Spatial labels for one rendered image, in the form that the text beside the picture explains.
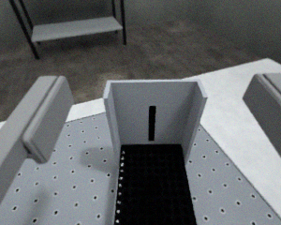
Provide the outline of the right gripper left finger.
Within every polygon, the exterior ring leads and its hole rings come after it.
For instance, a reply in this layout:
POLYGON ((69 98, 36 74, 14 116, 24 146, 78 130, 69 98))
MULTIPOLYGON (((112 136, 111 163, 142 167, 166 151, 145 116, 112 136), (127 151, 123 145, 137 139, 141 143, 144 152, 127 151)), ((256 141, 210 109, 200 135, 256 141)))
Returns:
POLYGON ((40 76, 0 128, 0 204, 25 159, 50 160, 73 102, 66 77, 40 76))

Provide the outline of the grey perforated breadboard plate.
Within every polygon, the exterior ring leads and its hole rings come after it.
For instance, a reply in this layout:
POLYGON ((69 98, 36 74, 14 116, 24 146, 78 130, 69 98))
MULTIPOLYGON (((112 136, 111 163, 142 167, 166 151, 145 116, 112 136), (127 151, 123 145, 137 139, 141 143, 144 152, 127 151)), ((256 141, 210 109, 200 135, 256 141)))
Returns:
MULTIPOLYGON (((281 225, 201 123, 185 171, 197 225, 281 225)), ((111 225, 116 177, 105 112, 67 121, 47 163, 24 160, 0 225, 111 225)))

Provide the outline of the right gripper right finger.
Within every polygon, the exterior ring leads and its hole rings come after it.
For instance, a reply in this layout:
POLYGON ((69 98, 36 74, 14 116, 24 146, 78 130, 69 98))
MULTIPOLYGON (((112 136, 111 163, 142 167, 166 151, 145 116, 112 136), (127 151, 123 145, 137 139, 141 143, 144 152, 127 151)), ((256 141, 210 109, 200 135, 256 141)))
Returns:
POLYGON ((281 158, 281 73, 256 73, 243 102, 281 158))

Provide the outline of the black well plate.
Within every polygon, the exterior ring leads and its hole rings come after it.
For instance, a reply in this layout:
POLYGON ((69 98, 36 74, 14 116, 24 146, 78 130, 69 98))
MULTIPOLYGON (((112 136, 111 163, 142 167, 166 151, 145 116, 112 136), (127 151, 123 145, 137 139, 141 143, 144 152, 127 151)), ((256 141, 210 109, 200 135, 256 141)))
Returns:
POLYGON ((121 145, 113 225, 197 225, 180 144, 121 145))

